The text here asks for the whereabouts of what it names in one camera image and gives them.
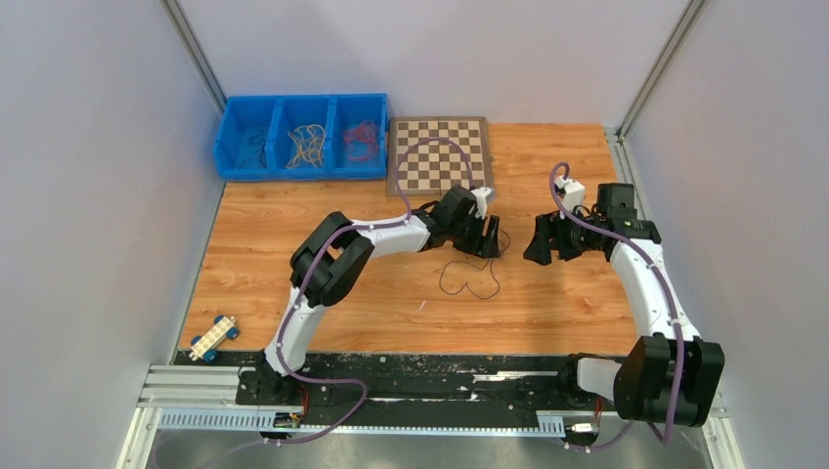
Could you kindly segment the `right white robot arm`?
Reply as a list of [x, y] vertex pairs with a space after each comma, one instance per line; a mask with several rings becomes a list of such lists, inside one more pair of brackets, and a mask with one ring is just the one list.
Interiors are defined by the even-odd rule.
[[569, 357], [558, 394], [570, 407], [595, 396], [611, 402], [628, 420], [700, 427], [708, 419], [724, 369], [721, 345], [702, 339], [685, 314], [664, 263], [656, 225], [639, 218], [630, 184], [598, 187], [584, 212], [584, 186], [556, 177], [557, 210], [537, 216], [524, 258], [546, 266], [586, 252], [604, 254], [619, 277], [639, 335], [621, 361], [589, 354]]

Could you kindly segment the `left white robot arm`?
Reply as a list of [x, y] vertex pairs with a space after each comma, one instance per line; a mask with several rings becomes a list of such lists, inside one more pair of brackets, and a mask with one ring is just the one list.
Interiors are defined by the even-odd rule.
[[450, 188], [441, 199], [384, 220], [357, 221], [329, 213], [292, 254], [291, 289], [277, 333], [256, 365], [261, 391], [276, 405], [293, 401], [294, 374], [326, 310], [353, 289], [367, 263], [398, 253], [416, 253], [449, 243], [470, 256], [500, 256], [500, 219], [487, 213], [495, 199], [490, 187]]

